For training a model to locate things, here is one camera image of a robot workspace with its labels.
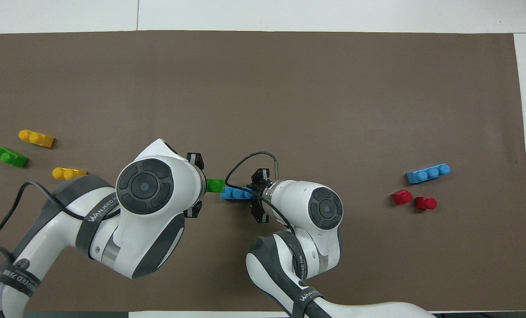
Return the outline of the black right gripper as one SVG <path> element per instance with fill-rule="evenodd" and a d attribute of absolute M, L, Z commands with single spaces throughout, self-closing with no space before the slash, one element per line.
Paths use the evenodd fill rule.
<path fill-rule="evenodd" d="M 204 159 L 201 153 L 188 152 L 187 161 L 203 170 L 205 168 Z M 264 192 L 271 182 L 269 181 L 270 169 L 259 168 L 251 176 L 251 185 L 257 195 L 255 196 L 255 203 L 251 204 L 251 214 L 257 223 L 268 223 L 268 214 L 265 212 L 265 201 L 263 201 Z M 198 201 L 192 207 L 185 210 L 185 217 L 189 219 L 196 219 L 202 208 L 202 201 Z"/>

